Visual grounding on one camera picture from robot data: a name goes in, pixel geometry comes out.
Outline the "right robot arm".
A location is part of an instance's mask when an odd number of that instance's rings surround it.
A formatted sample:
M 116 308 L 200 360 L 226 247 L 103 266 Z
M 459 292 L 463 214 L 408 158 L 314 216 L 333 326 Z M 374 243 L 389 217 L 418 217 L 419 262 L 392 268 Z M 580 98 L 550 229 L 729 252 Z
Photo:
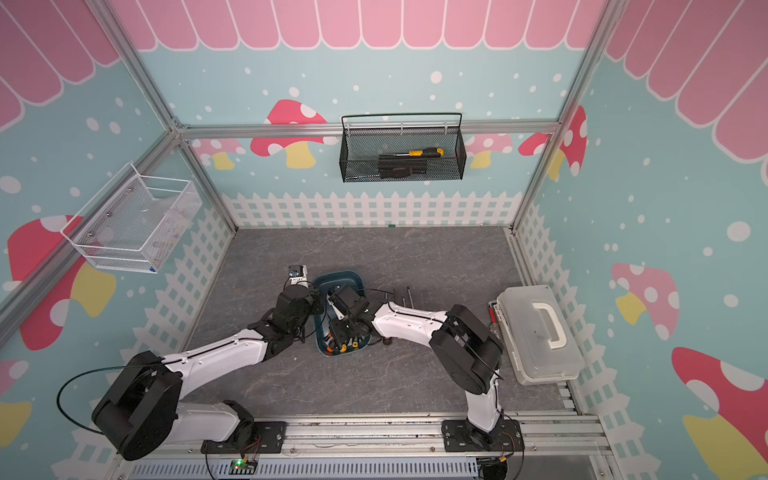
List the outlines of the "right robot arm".
M 501 340 L 468 308 L 423 311 L 390 301 L 371 301 L 350 286 L 327 294 L 334 315 L 329 324 L 336 347 L 355 337 L 401 339 L 428 347 L 451 380 L 465 391 L 466 428 L 484 449 L 500 432 L 502 407 L 498 398 L 499 370 L 504 353 Z

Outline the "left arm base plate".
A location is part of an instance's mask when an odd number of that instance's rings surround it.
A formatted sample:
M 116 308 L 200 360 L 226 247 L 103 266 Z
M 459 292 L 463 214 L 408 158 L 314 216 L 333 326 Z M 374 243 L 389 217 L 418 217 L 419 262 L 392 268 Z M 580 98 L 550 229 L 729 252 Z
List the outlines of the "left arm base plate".
M 279 454 L 286 439 L 287 423 L 245 422 L 223 441 L 205 440 L 200 452 L 203 454 Z

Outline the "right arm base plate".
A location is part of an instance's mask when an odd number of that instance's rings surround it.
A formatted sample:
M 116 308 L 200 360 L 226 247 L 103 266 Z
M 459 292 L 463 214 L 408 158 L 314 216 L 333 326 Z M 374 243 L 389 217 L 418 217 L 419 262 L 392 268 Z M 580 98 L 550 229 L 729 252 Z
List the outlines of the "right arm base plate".
M 496 426 L 485 432 L 468 420 L 444 420 L 441 434 L 446 452 L 505 452 L 525 450 L 520 424 L 517 420 L 501 418 Z

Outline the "teal plastic storage box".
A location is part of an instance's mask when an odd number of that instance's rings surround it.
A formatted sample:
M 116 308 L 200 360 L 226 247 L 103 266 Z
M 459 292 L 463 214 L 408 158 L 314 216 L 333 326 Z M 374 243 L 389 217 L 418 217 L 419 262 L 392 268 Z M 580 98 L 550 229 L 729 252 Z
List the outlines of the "teal plastic storage box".
M 365 292 L 362 278 L 354 271 L 344 270 L 326 273 L 314 280 L 318 287 L 321 301 L 320 313 L 314 315 L 308 323 L 311 325 L 309 337 L 312 337 L 322 355 L 328 357 L 351 354 L 367 347 L 372 338 L 367 336 L 350 337 L 344 346 L 339 345 L 333 336 L 330 325 L 337 315 L 328 303 L 328 293 L 343 286 L 350 286 L 357 294 Z

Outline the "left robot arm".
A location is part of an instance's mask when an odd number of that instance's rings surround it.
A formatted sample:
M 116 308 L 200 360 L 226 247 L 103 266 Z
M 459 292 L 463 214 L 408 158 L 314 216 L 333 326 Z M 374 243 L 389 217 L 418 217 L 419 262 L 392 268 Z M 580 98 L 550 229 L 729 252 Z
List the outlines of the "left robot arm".
M 233 400 L 188 403 L 186 397 L 229 373 L 276 357 L 303 338 L 307 320 L 321 309 L 317 287 L 300 281 L 285 287 L 275 307 L 258 321 L 227 338 L 163 357 L 141 352 L 121 369 L 91 420 L 126 460 L 191 441 L 204 449 L 246 454 L 262 436 L 245 407 Z

